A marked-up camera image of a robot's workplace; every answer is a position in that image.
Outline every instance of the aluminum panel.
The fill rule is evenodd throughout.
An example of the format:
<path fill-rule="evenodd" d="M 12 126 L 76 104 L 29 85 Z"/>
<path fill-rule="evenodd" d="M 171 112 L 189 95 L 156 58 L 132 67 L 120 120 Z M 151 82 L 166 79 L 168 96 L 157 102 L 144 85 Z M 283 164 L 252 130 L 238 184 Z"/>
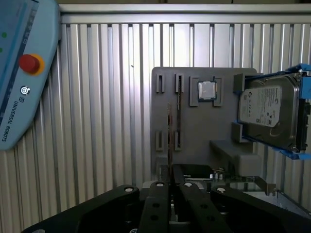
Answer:
<path fill-rule="evenodd" d="M 141 187 L 151 178 L 153 67 L 267 73 L 310 63 L 310 8 L 61 5 L 62 39 L 34 124 L 0 154 L 0 231 L 20 232 L 123 183 Z M 254 151 L 262 176 L 310 210 L 310 162 L 262 144 Z"/>

